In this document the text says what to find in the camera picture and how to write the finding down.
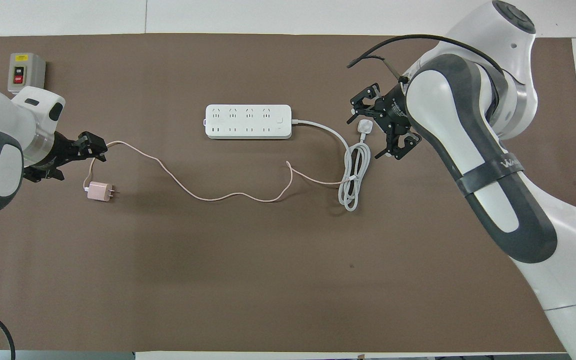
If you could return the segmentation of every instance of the power strip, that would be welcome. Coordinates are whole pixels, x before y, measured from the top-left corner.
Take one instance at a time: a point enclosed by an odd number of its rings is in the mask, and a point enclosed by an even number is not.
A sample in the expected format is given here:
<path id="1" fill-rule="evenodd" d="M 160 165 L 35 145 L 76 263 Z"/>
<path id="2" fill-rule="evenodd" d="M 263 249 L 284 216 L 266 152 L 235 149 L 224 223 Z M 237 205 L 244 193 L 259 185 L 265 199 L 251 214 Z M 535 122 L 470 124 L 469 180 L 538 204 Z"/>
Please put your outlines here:
<path id="1" fill-rule="evenodd" d="M 210 139 L 288 139 L 292 114 L 288 105 L 211 104 L 203 125 Z"/>

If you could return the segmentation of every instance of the brown mat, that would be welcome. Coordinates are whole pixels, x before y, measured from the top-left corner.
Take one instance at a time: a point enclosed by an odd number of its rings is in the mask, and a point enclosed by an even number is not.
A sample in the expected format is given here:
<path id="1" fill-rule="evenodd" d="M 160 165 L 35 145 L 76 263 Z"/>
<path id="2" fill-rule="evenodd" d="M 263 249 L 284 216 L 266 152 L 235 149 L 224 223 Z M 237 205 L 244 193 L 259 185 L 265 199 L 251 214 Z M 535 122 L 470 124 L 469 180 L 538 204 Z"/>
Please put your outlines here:
<path id="1" fill-rule="evenodd" d="M 376 60 L 346 64 L 382 36 L 128 34 L 0 37 L 48 61 L 66 98 L 59 132 L 89 130 L 162 158 L 205 197 L 274 198 L 284 162 L 329 182 L 338 141 L 310 127 L 281 141 L 216 141 L 211 103 L 289 104 L 348 142 L 349 99 L 393 77 Z M 433 41 L 379 51 L 403 71 Z M 576 79 L 570 39 L 538 39 L 539 110 L 506 146 L 526 174 L 576 205 Z M 373 153 L 384 146 L 375 132 Z M 118 145 L 87 200 L 87 162 L 66 180 L 24 181 L 0 212 L 0 319 L 19 349 L 78 351 L 557 352 L 563 348 L 520 272 L 489 239 L 427 141 L 371 163 L 358 209 L 333 187 L 296 178 L 279 203 L 191 198 L 154 161 Z M 0 349 L 6 342 L 0 335 Z"/>

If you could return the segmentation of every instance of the white robotic arm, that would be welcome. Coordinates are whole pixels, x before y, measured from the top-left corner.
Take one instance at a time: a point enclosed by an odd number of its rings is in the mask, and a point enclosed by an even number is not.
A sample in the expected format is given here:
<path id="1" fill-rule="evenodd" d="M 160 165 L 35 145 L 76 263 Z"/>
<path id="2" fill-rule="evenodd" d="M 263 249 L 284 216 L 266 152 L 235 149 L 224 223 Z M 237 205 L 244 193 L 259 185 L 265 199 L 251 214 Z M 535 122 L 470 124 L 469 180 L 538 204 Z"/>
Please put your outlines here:
<path id="1" fill-rule="evenodd" d="M 535 27 L 516 7 L 493 0 L 448 36 L 497 63 L 491 66 L 461 45 L 441 43 L 388 94 L 381 96 L 375 84 L 353 98 L 350 120 L 357 114 L 374 117 L 386 132 L 382 153 L 397 159 L 421 137 L 428 140 L 484 228 L 528 280 L 576 360 L 576 207 L 530 182 L 519 160 L 499 142 L 523 132 L 537 109 L 530 69 Z M 364 105 L 362 98 L 375 98 L 375 105 Z M 397 146 L 400 136 L 407 136 L 403 147 Z"/>
<path id="2" fill-rule="evenodd" d="M 0 210 L 14 198 L 22 178 L 63 180 L 59 166 L 95 157 L 105 161 L 101 137 L 89 132 L 77 141 L 56 132 L 64 98 L 26 86 L 10 100 L 0 93 Z"/>

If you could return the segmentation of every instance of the gray switch box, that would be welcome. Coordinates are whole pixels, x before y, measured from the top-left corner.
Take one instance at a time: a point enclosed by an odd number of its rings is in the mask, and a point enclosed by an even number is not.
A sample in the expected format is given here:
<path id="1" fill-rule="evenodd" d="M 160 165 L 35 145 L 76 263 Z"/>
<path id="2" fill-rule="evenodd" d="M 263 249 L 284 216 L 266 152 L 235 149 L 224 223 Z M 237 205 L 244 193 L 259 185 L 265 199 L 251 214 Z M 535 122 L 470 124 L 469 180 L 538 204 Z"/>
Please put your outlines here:
<path id="1" fill-rule="evenodd" d="M 18 94 L 25 87 L 44 88 L 46 62 L 32 52 L 10 54 L 8 91 Z"/>

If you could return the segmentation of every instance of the white cable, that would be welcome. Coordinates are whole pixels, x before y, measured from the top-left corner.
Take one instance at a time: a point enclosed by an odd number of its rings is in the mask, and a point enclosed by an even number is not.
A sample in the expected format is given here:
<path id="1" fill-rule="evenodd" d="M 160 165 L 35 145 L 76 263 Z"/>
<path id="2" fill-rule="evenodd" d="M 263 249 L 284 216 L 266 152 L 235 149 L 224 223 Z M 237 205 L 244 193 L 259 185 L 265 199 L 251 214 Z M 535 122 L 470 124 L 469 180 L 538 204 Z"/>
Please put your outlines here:
<path id="1" fill-rule="evenodd" d="M 311 125 L 323 130 L 327 130 L 334 136 L 338 137 L 338 139 L 342 142 L 343 146 L 345 147 L 345 153 L 343 154 L 344 170 L 343 177 L 340 181 L 341 186 L 339 186 L 337 199 L 339 200 L 339 204 L 343 205 L 346 210 L 353 212 L 355 209 L 357 209 L 357 204 L 359 203 L 359 190 L 361 189 L 362 180 L 364 179 L 366 170 L 368 170 L 368 164 L 370 164 L 370 147 L 364 143 L 364 140 L 366 139 L 366 134 L 369 134 L 373 129 L 372 121 L 368 119 L 362 119 L 359 122 L 358 130 L 361 132 L 361 137 L 359 138 L 359 142 L 353 146 L 348 146 L 348 143 L 338 132 L 326 125 L 322 125 L 313 121 L 297 119 L 293 120 L 292 123 L 293 125 Z M 353 167 L 353 153 L 355 151 L 357 152 L 357 155 L 354 159 Z"/>
<path id="2" fill-rule="evenodd" d="M 288 166 L 288 169 L 290 170 L 290 181 L 288 182 L 288 185 L 286 185 L 286 187 L 284 187 L 284 189 L 281 191 L 281 193 L 279 193 L 279 195 L 277 195 L 277 197 L 270 199 L 270 200 L 263 200 L 260 198 L 256 198 L 250 194 L 247 193 L 242 193 L 242 192 L 235 192 L 235 193 L 229 193 L 226 194 L 224 196 L 221 197 L 217 197 L 217 198 L 203 198 L 201 196 L 197 196 L 196 194 L 192 193 L 189 189 L 187 189 L 179 180 L 178 178 L 176 178 L 173 173 L 171 173 L 169 171 L 169 169 L 163 164 L 162 160 L 158 159 L 157 157 L 154 157 L 152 155 L 148 155 L 148 153 L 145 153 L 141 150 L 139 150 L 138 148 L 136 148 L 135 146 L 132 146 L 131 144 L 125 142 L 125 141 L 120 141 L 120 140 L 116 140 L 116 141 L 110 141 L 109 143 L 105 144 L 108 148 L 110 148 L 111 146 L 115 146 L 117 144 L 123 144 L 125 146 L 128 146 L 128 148 L 131 148 L 132 150 L 135 150 L 137 153 L 140 153 L 141 155 L 144 155 L 144 157 L 147 157 L 149 159 L 153 159 L 156 162 L 158 162 L 159 166 L 161 166 L 162 169 L 164 169 L 164 171 L 170 175 L 170 177 L 174 180 L 174 182 L 176 182 L 176 184 L 179 185 L 179 187 L 181 187 L 181 189 L 183 189 L 183 191 L 187 192 L 190 196 L 192 196 L 193 198 L 197 199 L 197 200 L 201 200 L 201 201 L 220 201 L 220 200 L 224 200 L 226 198 L 230 198 L 231 196 L 235 196 L 235 195 L 242 195 L 245 196 L 247 198 L 253 199 L 254 201 L 258 201 L 260 203 L 274 203 L 275 201 L 278 201 L 283 194 L 288 190 L 288 188 L 293 184 L 293 173 L 299 174 L 300 176 L 306 178 L 307 180 L 310 180 L 311 182 L 314 183 L 318 183 L 318 184 L 322 184 L 322 185 L 342 185 L 343 183 L 347 183 L 347 182 L 351 182 L 354 177 L 349 177 L 349 178 L 344 178 L 344 180 L 338 181 L 338 182 L 325 182 L 325 181 L 319 181 L 319 180 L 315 180 L 314 178 L 311 178 L 309 176 L 304 175 L 303 173 L 295 170 L 292 165 L 290 164 L 290 162 L 286 161 L 286 165 Z M 90 161 L 90 166 L 88 167 L 88 174 L 86 176 L 86 178 L 84 179 L 84 183 L 83 183 L 83 187 L 84 190 L 87 191 L 87 185 L 89 183 L 89 180 L 92 180 L 92 167 L 95 164 L 96 159 L 93 158 L 92 161 Z"/>

